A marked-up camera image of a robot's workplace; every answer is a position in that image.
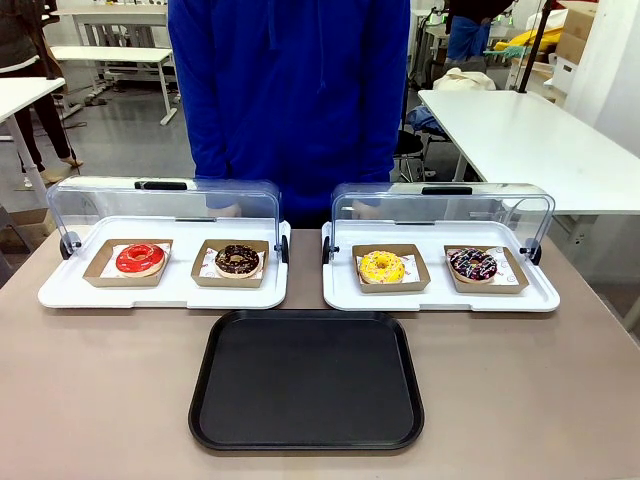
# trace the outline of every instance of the red icing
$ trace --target red icing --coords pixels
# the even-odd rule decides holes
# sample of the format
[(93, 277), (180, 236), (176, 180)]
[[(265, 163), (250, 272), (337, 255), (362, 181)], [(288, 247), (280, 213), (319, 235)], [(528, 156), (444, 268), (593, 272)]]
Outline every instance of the red icing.
[(164, 250), (157, 245), (131, 245), (116, 258), (116, 268), (125, 273), (149, 270), (164, 259)]

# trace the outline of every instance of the person's hand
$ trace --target person's hand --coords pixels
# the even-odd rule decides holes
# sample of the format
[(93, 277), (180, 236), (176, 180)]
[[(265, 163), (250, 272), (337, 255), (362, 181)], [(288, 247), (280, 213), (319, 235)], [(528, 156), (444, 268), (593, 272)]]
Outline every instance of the person's hand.
[(240, 209), (240, 205), (234, 203), (224, 208), (210, 208), (208, 214), (210, 218), (233, 218), (241, 217), (242, 210)]
[(367, 205), (360, 200), (354, 200), (352, 208), (354, 220), (377, 220), (380, 218), (380, 210), (378, 207)]

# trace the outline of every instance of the hoodie drawstring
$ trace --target hoodie drawstring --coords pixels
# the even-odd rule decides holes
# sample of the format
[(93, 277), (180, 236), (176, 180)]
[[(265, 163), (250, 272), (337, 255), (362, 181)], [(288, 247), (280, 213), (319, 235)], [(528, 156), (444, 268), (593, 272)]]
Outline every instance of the hoodie drawstring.
[(276, 39), (276, 0), (269, 0), (269, 50), (278, 48)]
[(322, 9), (320, 8), (320, 0), (316, 0), (318, 10), (318, 40), (320, 41), (320, 87), (318, 93), (327, 88), (324, 82), (324, 38), (322, 37)]

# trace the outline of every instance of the display case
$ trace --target display case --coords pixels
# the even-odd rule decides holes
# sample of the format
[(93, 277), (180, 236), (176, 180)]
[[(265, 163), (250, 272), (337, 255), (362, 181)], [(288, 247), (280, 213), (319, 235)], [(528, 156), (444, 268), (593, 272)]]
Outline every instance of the display case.
[[(341, 185), (322, 229), (324, 298), (342, 310), (552, 311), (560, 297), (539, 262), (553, 211), (553, 198), (532, 185)], [(418, 291), (365, 285), (361, 255), (404, 255), (407, 245), (428, 271), (424, 288), (424, 278), (412, 280)], [(495, 255), (496, 276), (458, 281), (450, 259), (466, 247)]]
[[(278, 189), (268, 182), (68, 178), (47, 194), (64, 261), (38, 298), (52, 308), (276, 306), (286, 294), (291, 234), (280, 218), (279, 199)], [(196, 259), (202, 261), (200, 253), (209, 243), (215, 246), (222, 240), (262, 246), (260, 281), (198, 281)], [(109, 276), (104, 265), (111, 249), (135, 243), (165, 249), (156, 281), (141, 282), (129, 275), (125, 280), (121, 275), (102, 278)], [(101, 255), (103, 264), (96, 268)]]

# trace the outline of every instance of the yellow icing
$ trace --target yellow icing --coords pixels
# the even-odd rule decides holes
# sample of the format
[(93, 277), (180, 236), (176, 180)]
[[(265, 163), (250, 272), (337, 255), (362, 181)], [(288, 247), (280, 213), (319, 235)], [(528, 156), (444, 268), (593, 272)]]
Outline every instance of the yellow icing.
[(404, 277), (404, 264), (393, 253), (375, 251), (363, 257), (360, 274), (370, 283), (399, 283)]

